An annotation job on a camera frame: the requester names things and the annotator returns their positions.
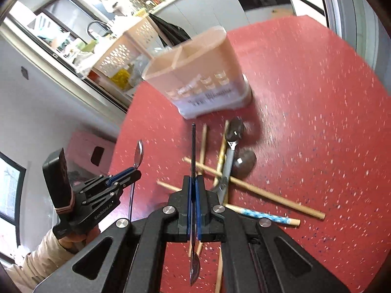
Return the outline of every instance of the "plastic stool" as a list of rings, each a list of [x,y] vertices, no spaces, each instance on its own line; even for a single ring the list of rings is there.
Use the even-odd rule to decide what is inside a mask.
[[[75,131],[66,149],[66,159],[95,174],[107,175],[115,144],[91,133]]]

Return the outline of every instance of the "silver bolt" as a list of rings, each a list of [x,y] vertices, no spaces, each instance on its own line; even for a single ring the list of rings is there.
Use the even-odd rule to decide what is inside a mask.
[[[125,218],[118,219],[115,223],[118,228],[125,228],[129,224],[129,220]]]
[[[225,211],[225,207],[223,205],[215,205],[213,206],[213,211],[215,213],[221,214],[222,212]]]
[[[259,224],[262,226],[262,227],[270,227],[271,226],[271,220],[270,219],[267,219],[267,218],[261,218],[259,219]]]
[[[163,208],[163,213],[165,214],[172,214],[175,211],[174,206],[166,206]]]

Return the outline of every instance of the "red tabletop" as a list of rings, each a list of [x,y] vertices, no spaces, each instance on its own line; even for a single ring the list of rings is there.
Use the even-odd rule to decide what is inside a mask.
[[[230,185],[229,202],[299,218],[285,229],[293,239],[340,278],[352,292],[372,280],[390,249],[390,99],[374,72],[354,50],[309,17],[289,17],[228,33],[252,103],[237,111],[195,120],[198,149],[207,123],[206,164],[215,167],[224,120],[244,119],[245,138],[257,165],[247,182],[326,213],[324,221],[289,210]],[[148,83],[140,85],[115,147],[110,173],[133,164],[143,139],[144,161],[136,184],[133,219],[168,201],[162,180],[181,187],[190,166],[190,128],[177,109]],[[206,177],[206,187],[212,178]],[[127,215],[129,191],[105,220]],[[168,244],[161,291],[214,292],[219,243],[205,244],[201,273],[190,288],[187,244]]]

